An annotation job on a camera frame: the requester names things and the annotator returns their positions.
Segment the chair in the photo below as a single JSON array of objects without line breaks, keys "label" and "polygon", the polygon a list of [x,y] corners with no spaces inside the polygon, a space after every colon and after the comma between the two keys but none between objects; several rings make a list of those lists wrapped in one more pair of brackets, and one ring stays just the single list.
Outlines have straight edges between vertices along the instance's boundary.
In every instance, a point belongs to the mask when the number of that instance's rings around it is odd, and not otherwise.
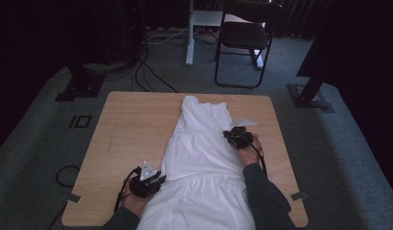
[{"label": "chair", "polygon": [[[215,54],[215,60],[217,62],[215,68],[215,82],[218,85],[227,87],[256,88],[262,83],[268,53],[271,47],[273,31],[277,26],[282,13],[283,8],[276,3],[252,2],[247,0],[233,0],[225,2],[220,22],[220,36]],[[226,15],[229,14],[237,16],[245,22],[235,20],[229,21],[227,18],[225,21]],[[239,85],[223,83],[218,80],[220,54],[251,56],[250,54],[222,52],[220,50],[222,44],[229,48],[248,49],[251,55],[254,56],[253,64],[257,62],[262,51],[266,49],[266,57],[258,83],[255,85]]]}]

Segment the white dress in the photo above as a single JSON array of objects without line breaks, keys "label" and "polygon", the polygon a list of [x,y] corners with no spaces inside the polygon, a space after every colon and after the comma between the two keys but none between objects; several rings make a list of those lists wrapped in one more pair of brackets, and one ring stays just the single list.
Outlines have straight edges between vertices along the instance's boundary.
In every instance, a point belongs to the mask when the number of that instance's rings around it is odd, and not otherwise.
[{"label": "white dress", "polygon": [[223,137],[232,118],[226,103],[187,96],[161,164],[166,182],[137,229],[254,229],[243,167]]}]

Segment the wooden table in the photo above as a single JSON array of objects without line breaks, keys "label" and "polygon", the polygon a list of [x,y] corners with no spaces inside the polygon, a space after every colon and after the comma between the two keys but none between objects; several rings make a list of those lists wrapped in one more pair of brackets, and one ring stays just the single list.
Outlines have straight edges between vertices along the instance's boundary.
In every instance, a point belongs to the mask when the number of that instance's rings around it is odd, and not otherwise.
[{"label": "wooden table", "polygon": [[289,215],[297,227],[308,224],[277,118],[266,96],[111,92],[104,105],[74,186],[79,203],[68,201],[62,216],[66,226],[101,226],[113,215],[124,178],[147,161],[156,170],[172,136],[186,95],[201,103],[226,102],[234,121],[257,121],[247,130],[258,133],[264,148],[268,178],[289,200]]}]

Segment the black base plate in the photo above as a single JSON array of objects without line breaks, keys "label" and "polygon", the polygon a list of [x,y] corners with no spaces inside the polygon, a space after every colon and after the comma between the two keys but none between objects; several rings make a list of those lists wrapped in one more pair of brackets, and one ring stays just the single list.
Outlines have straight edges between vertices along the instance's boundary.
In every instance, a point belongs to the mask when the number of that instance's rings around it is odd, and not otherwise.
[{"label": "black base plate", "polygon": [[91,82],[88,83],[87,87],[76,88],[73,79],[71,79],[64,92],[58,93],[56,102],[72,102],[75,98],[97,98],[104,83],[105,75],[89,72],[87,74],[91,78]]},{"label": "black base plate", "polygon": [[320,91],[316,94],[312,101],[307,102],[301,100],[299,97],[302,89],[305,87],[305,84],[287,84],[287,87],[289,88],[289,93],[291,94],[296,107],[320,108],[324,113],[335,113],[332,105],[325,102]]}]

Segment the person's left hand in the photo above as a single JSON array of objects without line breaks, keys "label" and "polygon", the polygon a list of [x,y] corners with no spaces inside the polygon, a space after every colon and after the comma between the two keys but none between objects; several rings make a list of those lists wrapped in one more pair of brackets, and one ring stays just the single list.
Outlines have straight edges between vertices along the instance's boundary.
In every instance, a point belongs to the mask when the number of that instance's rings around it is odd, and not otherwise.
[{"label": "person's left hand", "polygon": [[121,206],[129,209],[140,218],[146,208],[147,203],[149,203],[149,201],[152,199],[152,195],[147,198],[141,198],[131,194],[131,191],[128,187],[130,182],[131,179],[126,183],[125,190],[122,193]]},{"label": "person's left hand", "polygon": [[[258,138],[259,136],[256,133],[252,133],[253,135],[253,143],[252,145],[258,150],[262,151],[262,147],[259,144]],[[236,153],[239,156],[239,159],[241,160],[242,164],[244,167],[254,164],[254,163],[259,163],[260,158],[259,155],[257,154],[256,150],[254,150],[251,146],[248,146],[244,149],[236,149],[234,148]]]}]

